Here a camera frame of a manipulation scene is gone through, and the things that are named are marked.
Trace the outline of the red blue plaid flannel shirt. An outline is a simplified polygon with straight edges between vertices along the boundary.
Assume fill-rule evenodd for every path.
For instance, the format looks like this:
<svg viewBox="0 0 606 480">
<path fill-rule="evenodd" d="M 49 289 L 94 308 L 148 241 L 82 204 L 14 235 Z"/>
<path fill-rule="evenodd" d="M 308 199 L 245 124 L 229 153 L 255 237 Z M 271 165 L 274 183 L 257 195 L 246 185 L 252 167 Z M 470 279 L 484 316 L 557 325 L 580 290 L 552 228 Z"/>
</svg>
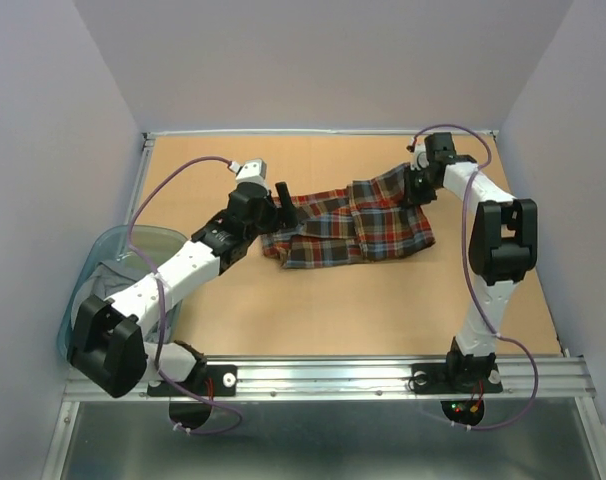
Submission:
<svg viewBox="0 0 606 480">
<path fill-rule="evenodd" d="M 299 223 L 261 237 L 264 257 L 284 269 L 404 259 L 435 244 L 418 205 L 404 202 L 406 164 L 369 180 L 291 198 Z"/>
</svg>

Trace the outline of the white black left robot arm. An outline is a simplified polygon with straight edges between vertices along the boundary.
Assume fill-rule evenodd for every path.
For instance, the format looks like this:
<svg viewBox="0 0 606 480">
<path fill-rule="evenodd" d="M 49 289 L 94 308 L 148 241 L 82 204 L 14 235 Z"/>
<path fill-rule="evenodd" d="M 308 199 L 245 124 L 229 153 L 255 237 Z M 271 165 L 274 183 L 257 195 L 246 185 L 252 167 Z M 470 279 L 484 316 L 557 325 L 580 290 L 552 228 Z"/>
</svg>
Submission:
<svg viewBox="0 0 606 480">
<path fill-rule="evenodd" d="M 274 191 L 238 183 L 226 208 L 169 260 L 122 291 L 105 299 L 91 295 L 81 303 L 69 363 L 113 398 L 152 378 L 172 382 L 185 394 L 198 392 L 206 373 L 201 355 L 185 343 L 150 343 L 147 333 L 163 328 L 178 303 L 244 258 L 259 236 L 297 223 L 286 183 L 277 183 Z"/>
</svg>

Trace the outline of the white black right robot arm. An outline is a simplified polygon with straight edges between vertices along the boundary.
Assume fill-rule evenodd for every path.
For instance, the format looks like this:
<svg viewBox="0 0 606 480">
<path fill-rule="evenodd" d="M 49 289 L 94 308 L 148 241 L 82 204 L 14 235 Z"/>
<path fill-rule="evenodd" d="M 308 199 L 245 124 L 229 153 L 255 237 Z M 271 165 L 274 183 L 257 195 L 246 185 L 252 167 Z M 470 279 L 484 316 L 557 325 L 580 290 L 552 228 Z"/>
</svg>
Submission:
<svg viewBox="0 0 606 480">
<path fill-rule="evenodd" d="M 427 205 L 444 189 L 462 202 L 461 248 L 471 303 L 441 363 L 416 364 L 409 387 L 417 394 L 501 391 L 496 346 L 517 285 L 538 256 L 538 210 L 496 185 L 470 155 L 457 152 L 449 132 L 414 138 L 403 172 L 403 200 Z"/>
</svg>

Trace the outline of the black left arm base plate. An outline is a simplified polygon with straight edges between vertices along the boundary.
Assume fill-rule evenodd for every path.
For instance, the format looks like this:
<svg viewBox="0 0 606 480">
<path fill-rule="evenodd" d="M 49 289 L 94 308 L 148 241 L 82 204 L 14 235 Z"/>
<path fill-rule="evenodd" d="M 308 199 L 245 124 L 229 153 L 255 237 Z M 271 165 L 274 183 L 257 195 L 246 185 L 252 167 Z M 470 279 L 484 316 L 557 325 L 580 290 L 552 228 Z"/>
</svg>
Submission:
<svg viewBox="0 0 606 480">
<path fill-rule="evenodd" d="M 183 389 L 199 396 L 234 397 L 238 379 L 238 368 L 233 364 L 198 364 L 188 377 L 175 381 Z M 150 397 L 171 397 L 182 395 L 179 390 L 166 381 L 157 385 L 149 384 L 147 395 Z"/>
</svg>

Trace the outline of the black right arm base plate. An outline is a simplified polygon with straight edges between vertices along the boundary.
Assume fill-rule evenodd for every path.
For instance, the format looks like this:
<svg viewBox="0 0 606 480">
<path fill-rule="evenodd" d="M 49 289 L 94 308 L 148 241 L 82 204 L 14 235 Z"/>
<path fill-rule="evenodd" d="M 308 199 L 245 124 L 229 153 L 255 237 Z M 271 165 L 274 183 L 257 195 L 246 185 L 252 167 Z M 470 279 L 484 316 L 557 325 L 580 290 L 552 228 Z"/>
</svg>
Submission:
<svg viewBox="0 0 606 480">
<path fill-rule="evenodd" d="M 445 362 L 418 363 L 412 366 L 412 390 L 419 395 L 472 394 L 483 389 L 485 394 L 503 392 L 500 380 L 491 381 L 498 373 L 498 366 L 473 366 L 450 368 Z"/>
</svg>

